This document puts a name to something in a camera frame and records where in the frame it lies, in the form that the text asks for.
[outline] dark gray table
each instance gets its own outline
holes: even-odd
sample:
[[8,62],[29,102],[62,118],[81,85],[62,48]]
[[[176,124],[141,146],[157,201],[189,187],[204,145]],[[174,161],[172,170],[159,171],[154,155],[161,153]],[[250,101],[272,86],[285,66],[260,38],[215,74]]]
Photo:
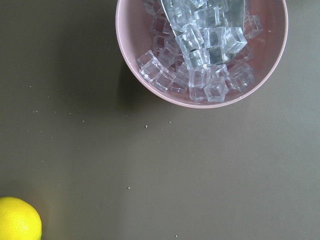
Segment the dark gray table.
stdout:
[[42,240],[319,240],[320,3],[287,5],[271,78],[195,110],[130,73],[115,0],[2,0],[0,196]]

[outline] yellow lemon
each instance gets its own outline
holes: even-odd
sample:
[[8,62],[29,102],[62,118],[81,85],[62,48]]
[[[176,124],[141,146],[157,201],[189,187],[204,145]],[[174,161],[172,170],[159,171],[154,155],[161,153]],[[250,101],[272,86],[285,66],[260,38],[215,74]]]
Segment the yellow lemon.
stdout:
[[41,219],[37,211],[15,197],[0,198],[0,240],[40,240]]

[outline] ice cube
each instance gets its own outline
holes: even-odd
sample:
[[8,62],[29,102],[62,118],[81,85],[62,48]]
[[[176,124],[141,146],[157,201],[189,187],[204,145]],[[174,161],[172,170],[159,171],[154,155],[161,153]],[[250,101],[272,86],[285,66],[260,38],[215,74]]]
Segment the ice cube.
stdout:
[[176,55],[176,52],[165,47],[159,52],[158,60],[165,68],[168,68],[175,63]]
[[189,70],[189,87],[202,89],[210,79],[210,68],[197,67]]
[[239,61],[229,69],[229,88],[242,92],[255,81],[252,67],[246,62]]
[[204,29],[204,46],[206,48],[216,48],[226,45],[226,28],[208,27]]
[[228,12],[229,11],[229,4],[228,0],[208,0],[203,7],[210,8],[210,7],[218,7],[221,12]]
[[207,0],[190,0],[195,7],[198,9],[200,8],[202,5],[204,5],[206,3]]
[[188,90],[189,79],[180,72],[175,74],[173,79],[173,84],[171,86],[171,91],[176,93],[185,94]]
[[227,0],[228,11],[224,11],[224,25],[226,27],[244,26],[245,0]]
[[230,60],[229,57],[226,55],[223,46],[211,47],[208,48],[207,51],[209,53],[210,65],[224,64]]
[[250,15],[251,0],[244,0],[244,17]]
[[191,10],[183,4],[168,9],[167,16],[172,29],[179,32],[183,32],[185,25],[193,23]]
[[228,93],[226,79],[223,76],[212,78],[210,83],[208,83],[203,90],[208,102],[221,103],[225,100],[225,97]]
[[181,73],[185,77],[189,78],[189,70],[185,62],[183,62],[180,67],[178,67],[177,73]]
[[143,65],[148,63],[153,58],[155,58],[154,53],[151,50],[148,50],[145,54],[136,59],[136,63],[138,64],[139,68],[142,68]]
[[165,21],[164,25],[163,25],[163,30],[162,32],[164,34],[170,35],[173,33],[170,22],[168,21],[168,19]]
[[256,38],[263,32],[263,27],[258,15],[249,15],[244,19],[244,35],[248,39]]
[[254,53],[252,48],[247,44],[242,50],[235,56],[234,59],[236,60],[242,60],[245,62],[250,61],[254,58]]
[[167,18],[162,15],[155,15],[152,18],[150,32],[154,35],[163,33]]
[[191,28],[187,29],[183,34],[178,35],[175,39],[183,54],[201,48],[198,38]]
[[230,27],[229,18],[226,12],[219,10],[219,18],[220,18],[220,24],[218,25],[219,27]]
[[181,52],[180,47],[176,41],[176,37],[173,33],[165,37],[164,47],[170,49],[172,52],[176,52],[177,54]]
[[197,10],[194,19],[199,29],[215,27],[220,24],[219,8],[215,6]]
[[165,36],[163,35],[155,35],[153,37],[152,51],[160,52],[165,47]]
[[212,65],[210,68],[211,78],[227,77],[229,75],[227,65],[225,64],[215,64]]
[[149,83],[156,81],[162,74],[164,67],[153,58],[140,69],[141,76]]
[[183,56],[182,54],[178,54],[177,56],[175,56],[174,67],[177,69],[177,68],[179,68],[184,62],[185,62],[184,56]]
[[205,67],[205,65],[209,64],[209,54],[205,48],[189,52],[188,54],[183,55],[183,58],[188,69]]
[[237,54],[247,45],[247,40],[241,27],[228,27],[225,33],[225,40],[226,54]]
[[158,79],[154,81],[153,86],[162,92],[166,92],[171,88],[174,80],[174,74],[168,71],[163,71]]
[[183,31],[187,31],[188,29],[191,29],[194,33],[194,35],[196,36],[201,48],[205,47],[205,41],[204,41],[204,37],[203,37],[203,29],[199,29],[196,24],[187,24],[183,27]]
[[148,14],[156,15],[163,12],[162,5],[159,0],[142,0],[142,2]]
[[165,9],[173,8],[181,3],[181,0],[161,0]]
[[189,97],[196,103],[207,99],[204,89],[197,87],[189,87]]

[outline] bowl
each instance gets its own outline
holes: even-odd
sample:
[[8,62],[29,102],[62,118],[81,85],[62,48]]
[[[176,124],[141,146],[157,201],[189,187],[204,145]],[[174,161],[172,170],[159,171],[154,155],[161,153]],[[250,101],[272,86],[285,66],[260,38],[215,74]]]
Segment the bowl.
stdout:
[[288,35],[288,11],[285,0],[251,0],[251,15],[259,15],[263,32],[248,41],[254,58],[248,63],[255,70],[256,81],[243,92],[230,92],[224,102],[194,102],[189,93],[162,92],[146,82],[139,74],[136,59],[152,49],[153,35],[149,32],[152,17],[141,0],[118,0],[115,29],[123,58],[134,76],[155,95],[183,107],[195,109],[218,108],[235,103],[252,94],[266,82],[278,65]]

